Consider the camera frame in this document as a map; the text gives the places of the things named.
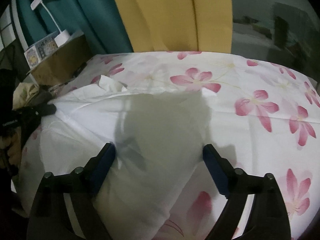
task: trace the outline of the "screw head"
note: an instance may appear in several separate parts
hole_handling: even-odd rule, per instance
[[[273,176],[272,173],[267,173],[266,176],[267,176],[268,179],[274,179],[275,178],[275,176]]]
[[[80,174],[83,171],[83,167],[76,167],[75,168],[75,173]]]
[[[242,174],[244,173],[244,171],[243,171],[243,169],[241,169],[241,168],[235,168],[235,173],[236,173],[237,175],[242,175]]]
[[[53,176],[53,173],[51,171],[48,171],[46,172],[44,175],[43,175],[46,179],[50,178],[51,176]]]

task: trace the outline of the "yellow curtain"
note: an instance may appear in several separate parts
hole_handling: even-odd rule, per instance
[[[231,0],[115,1],[135,52],[231,51]]]

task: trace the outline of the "cardboard box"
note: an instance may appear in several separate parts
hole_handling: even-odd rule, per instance
[[[72,78],[73,73],[84,62],[92,58],[86,38],[82,32],[75,33],[70,40],[46,57],[30,71],[39,85],[54,86]]]

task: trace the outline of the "lamp base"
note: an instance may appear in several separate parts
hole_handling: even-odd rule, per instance
[[[57,37],[54,38],[57,46],[60,47],[61,45],[65,44],[67,40],[70,38],[70,34],[67,30],[61,32]]]

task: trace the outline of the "blue gripper pad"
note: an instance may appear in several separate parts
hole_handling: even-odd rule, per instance
[[[116,148],[113,144],[106,144],[100,151],[98,156],[102,154],[99,162],[97,162],[94,170],[87,177],[89,182],[89,194],[91,197],[96,196],[103,184],[104,179],[116,157]]]
[[[211,144],[204,146],[202,156],[219,193],[228,198],[230,195],[228,175],[233,172],[232,165],[227,159],[222,158]]]

